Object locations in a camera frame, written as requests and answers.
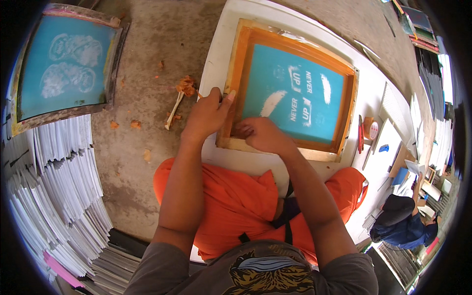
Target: orange pants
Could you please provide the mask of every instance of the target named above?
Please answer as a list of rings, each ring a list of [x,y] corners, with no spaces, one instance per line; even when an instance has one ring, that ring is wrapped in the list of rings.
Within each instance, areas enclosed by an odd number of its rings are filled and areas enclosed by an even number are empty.
[[[174,159],[165,160],[154,174],[154,192],[162,202],[167,179]],[[249,176],[221,167],[202,164],[205,213],[195,235],[194,245],[203,260],[216,258],[241,244],[239,236],[246,233],[251,240],[274,239],[284,241],[285,226],[275,229],[274,218],[278,189],[272,171],[262,176]],[[362,203],[367,187],[365,177],[352,167],[336,172],[325,184],[333,195],[346,223]],[[303,214],[290,220],[293,246],[317,265],[312,235]]]

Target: person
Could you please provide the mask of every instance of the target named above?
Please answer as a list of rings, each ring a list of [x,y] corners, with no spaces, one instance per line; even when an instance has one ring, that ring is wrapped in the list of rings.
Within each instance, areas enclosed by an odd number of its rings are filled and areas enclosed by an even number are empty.
[[[374,243],[385,241],[402,249],[414,249],[419,245],[428,247],[438,234],[437,217],[423,218],[418,211],[418,197],[423,174],[413,183],[413,197],[391,194],[381,206],[379,215],[370,230]]]
[[[358,253],[329,181],[321,181],[294,142],[268,118],[247,118],[236,129],[248,145],[283,160],[297,206],[278,199],[270,171],[252,177],[202,164],[203,143],[224,124],[234,96],[232,91],[219,105],[220,91],[213,88],[201,98],[181,134],[177,156],[157,169],[159,223],[124,294],[377,294],[372,261]],[[347,206],[352,210],[365,178],[355,174],[361,182],[354,185],[350,172],[342,175],[351,191],[331,187],[334,192],[355,191],[354,205]],[[301,213],[291,218],[296,208]],[[275,228],[281,216],[284,225]],[[304,219],[305,236],[297,234],[304,230],[297,229],[303,223],[296,219]],[[308,239],[316,248],[319,271],[295,246],[309,247]],[[193,244],[208,265],[189,276]]]

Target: wooden frame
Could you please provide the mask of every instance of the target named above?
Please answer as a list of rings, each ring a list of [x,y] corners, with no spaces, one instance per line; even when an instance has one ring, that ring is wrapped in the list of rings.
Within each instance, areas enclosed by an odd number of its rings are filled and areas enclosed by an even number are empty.
[[[18,112],[21,111],[21,97],[19,97],[18,94],[21,91],[22,71],[24,70],[25,66],[25,64],[23,64],[23,61],[25,56],[27,56],[28,54],[28,50],[31,46],[32,37],[34,37],[35,32],[38,28],[37,25],[36,28],[30,33],[27,42],[25,42],[23,48],[20,51],[10,81],[9,95],[12,99],[10,112],[12,119],[11,131],[13,136],[28,129],[35,128],[58,120],[77,117],[84,114],[96,113],[102,111],[103,109],[111,110],[113,108],[119,58],[123,50],[126,34],[129,30],[129,24],[125,24],[122,28],[120,28],[120,20],[116,17],[107,16],[103,13],[83,7],[57,3],[49,4],[43,11],[42,15],[72,17],[115,28],[117,30],[117,33],[115,39],[111,43],[108,58],[105,63],[105,76],[109,77],[109,82],[105,85],[105,95],[103,97],[103,103],[56,110],[49,113],[37,115],[28,119],[19,120]]]
[[[244,152],[260,152],[235,138],[234,124],[241,121],[246,88],[255,44],[276,48],[326,67],[344,77],[342,100],[331,144],[294,139],[308,160],[339,162],[352,123],[359,71],[347,61],[314,43],[300,42],[275,33],[275,28],[247,19],[239,19],[228,67],[224,93],[236,90],[225,124],[217,134],[216,146]]]

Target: wooden stick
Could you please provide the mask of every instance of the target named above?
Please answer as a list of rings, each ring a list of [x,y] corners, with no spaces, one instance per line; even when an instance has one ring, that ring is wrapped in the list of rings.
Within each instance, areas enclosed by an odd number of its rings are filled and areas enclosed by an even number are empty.
[[[164,127],[167,130],[170,130],[169,128],[170,128],[170,124],[172,123],[172,118],[174,117],[174,114],[176,113],[177,107],[180,104],[180,102],[182,101],[183,97],[184,97],[184,92],[180,91],[177,95],[177,101],[176,101],[176,104],[174,105],[174,108],[173,108],[172,112],[170,113],[169,119],[167,119],[167,123],[164,125]]]

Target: fingernail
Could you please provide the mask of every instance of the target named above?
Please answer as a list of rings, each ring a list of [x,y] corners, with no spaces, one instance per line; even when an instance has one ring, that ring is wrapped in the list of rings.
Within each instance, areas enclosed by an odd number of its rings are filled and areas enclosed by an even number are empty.
[[[231,90],[231,92],[228,94],[227,98],[230,101],[233,101],[235,99],[235,96],[236,96],[236,90]]]

